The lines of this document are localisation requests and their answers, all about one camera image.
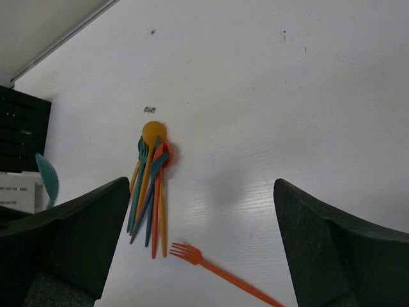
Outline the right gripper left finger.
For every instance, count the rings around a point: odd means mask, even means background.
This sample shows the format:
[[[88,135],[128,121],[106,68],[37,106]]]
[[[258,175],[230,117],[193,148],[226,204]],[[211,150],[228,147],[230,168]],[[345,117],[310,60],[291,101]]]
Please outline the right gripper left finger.
[[[94,306],[129,198],[119,177],[35,214],[1,207],[1,306]]]

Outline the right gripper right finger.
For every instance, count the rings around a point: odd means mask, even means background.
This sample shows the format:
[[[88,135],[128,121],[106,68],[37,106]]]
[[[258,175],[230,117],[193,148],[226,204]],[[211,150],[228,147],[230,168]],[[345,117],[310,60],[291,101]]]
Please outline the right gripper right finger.
[[[408,234],[335,208],[284,179],[274,204],[299,306],[408,306]]]

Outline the teal spoon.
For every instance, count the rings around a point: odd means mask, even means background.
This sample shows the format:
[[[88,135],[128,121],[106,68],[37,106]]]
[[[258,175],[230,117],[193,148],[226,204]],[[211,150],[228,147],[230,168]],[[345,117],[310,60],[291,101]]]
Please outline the teal spoon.
[[[40,153],[35,153],[38,171],[42,178],[44,188],[49,197],[46,209],[51,209],[58,198],[59,178],[53,165]]]

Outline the orange fork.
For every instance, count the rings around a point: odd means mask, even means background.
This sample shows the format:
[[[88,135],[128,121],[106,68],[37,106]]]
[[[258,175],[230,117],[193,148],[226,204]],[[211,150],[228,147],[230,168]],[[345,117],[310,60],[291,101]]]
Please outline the orange fork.
[[[264,292],[260,291],[258,288],[248,284],[244,280],[234,276],[228,271],[225,271],[220,267],[212,264],[208,260],[206,260],[202,256],[201,251],[198,248],[195,248],[194,246],[174,242],[171,244],[169,254],[181,258],[191,263],[192,265],[200,265],[205,269],[208,269],[209,271],[213,272],[214,274],[218,275],[224,280],[230,282],[234,286],[242,289],[243,291],[249,293],[250,295],[253,295],[254,297],[264,301],[265,303],[271,306],[284,306],[282,303],[265,294]]]

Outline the orange spoon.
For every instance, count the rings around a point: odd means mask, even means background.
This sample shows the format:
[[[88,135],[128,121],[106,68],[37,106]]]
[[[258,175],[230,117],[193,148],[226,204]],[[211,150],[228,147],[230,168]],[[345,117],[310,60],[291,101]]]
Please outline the orange spoon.
[[[166,257],[166,245],[167,245],[167,230],[166,230],[166,211],[163,197],[163,180],[164,180],[164,168],[168,167],[172,161],[172,150],[166,141],[159,144],[155,153],[155,157],[159,158],[164,155],[164,160],[159,167],[158,175],[155,178],[155,191],[154,191],[154,205],[153,205],[153,224],[152,230],[152,247],[151,257],[156,258],[158,235],[160,235],[162,256]]]

